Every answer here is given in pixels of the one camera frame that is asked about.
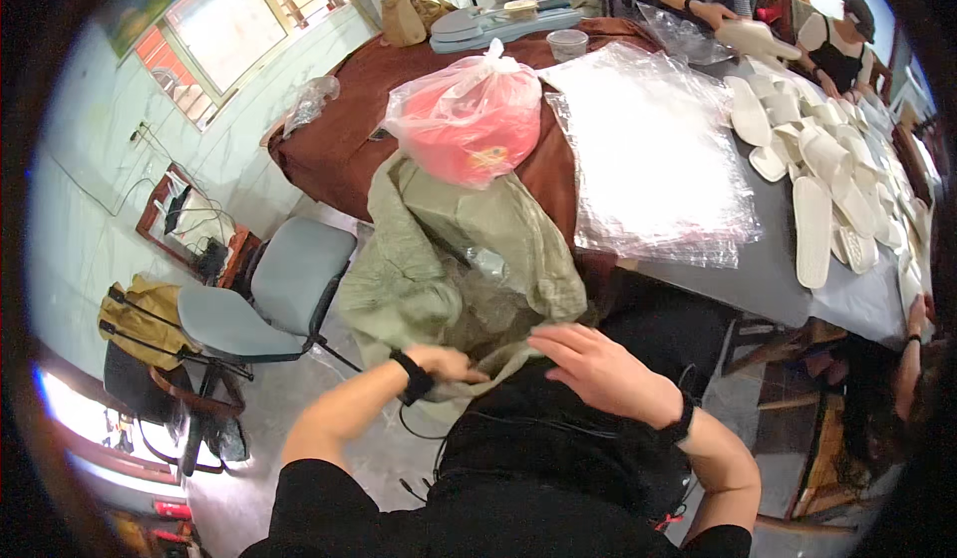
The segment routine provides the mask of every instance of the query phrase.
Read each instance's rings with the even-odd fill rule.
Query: brown tablecloth
[[[578,28],[591,37],[589,50],[622,40],[657,51],[659,45],[641,26],[624,18],[592,18]],[[533,32],[505,45],[505,55],[536,70],[555,60],[544,38]],[[339,78],[340,97],[330,101],[317,120],[281,138],[282,128],[269,139],[269,155],[286,178],[316,201],[343,213],[371,221],[365,208],[372,174],[391,155],[397,142],[388,137],[372,142],[368,135],[386,113],[389,91],[427,73],[437,72],[483,49],[439,54],[428,43],[413,47],[384,47],[372,38],[333,72]],[[545,86],[545,91],[553,90]],[[520,180],[544,212],[551,217],[569,246],[575,228],[574,157],[555,121],[542,102],[542,134],[531,155],[515,169]]]

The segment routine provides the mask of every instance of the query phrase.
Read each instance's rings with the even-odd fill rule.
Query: white tiled wall
[[[102,30],[90,25],[64,67],[30,169],[27,260],[34,333],[60,356],[102,377],[105,342],[97,312],[110,284],[126,285],[139,272],[191,281],[134,230],[153,188],[134,184],[144,178],[158,182],[169,164],[167,153],[238,223],[270,235],[302,193],[285,180],[259,139],[292,103],[298,86],[326,73],[372,34],[351,6],[334,11],[267,64],[200,133],[135,55],[118,65]],[[156,132],[164,150],[130,141],[140,121]]]

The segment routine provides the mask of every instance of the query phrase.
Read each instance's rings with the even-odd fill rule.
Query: gray chair seat
[[[310,336],[355,248],[356,238],[348,231],[305,217],[288,220],[269,241],[253,274],[250,288],[257,307],[273,325]]]
[[[233,355],[244,363],[293,361],[303,354],[295,336],[262,321],[232,290],[184,287],[178,312],[185,333],[210,353]]]

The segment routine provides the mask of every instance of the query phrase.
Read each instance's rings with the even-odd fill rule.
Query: hand
[[[907,335],[924,335],[927,319],[929,317],[932,320],[933,316],[934,301],[930,299],[930,295],[927,293],[916,295],[914,301],[910,303],[910,313],[907,316]]]
[[[714,30],[717,30],[724,24],[724,18],[729,20],[740,20],[741,16],[720,3],[705,3],[702,1],[691,1],[689,5],[692,14],[704,20]]]
[[[837,85],[834,84],[834,81],[831,80],[831,76],[827,72],[821,70],[818,72],[819,78],[821,79],[821,88],[824,89],[824,94],[831,98],[840,99],[840,93],[837,91]]]
[[[412,345],[403,350],[425,373],[449,382],[480,384],[491,381],[488,375],[469,368],[469,357],[459,350],[433,347],[425,344]]]
[[[684,401],[677,386],[591,327],[538,327],[528,344],[558,365],[545,378],[567,385],[591,407],[655,429],[681,419]]]

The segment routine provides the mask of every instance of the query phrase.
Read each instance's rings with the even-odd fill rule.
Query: bracelet
[[[389,353],[389,359],[392,359],[402,366],[402,369],[409,373],[409,384],[399,395],[402,404],[411,406],[413,402],[429,393],[429,390],[436,384],[436,380],[425,370],[417,365],[415,361],[409,358],[409,355],[399,349],[392,349]]]
[[[691,417],[695,413],[694,399],[685,391],[681,393],[681,397],[684,400],[684,406],[681,409],[681,419],[658,431],[661,441],[669,445],[677,444],[688,437],[688,428],[691,427]]]

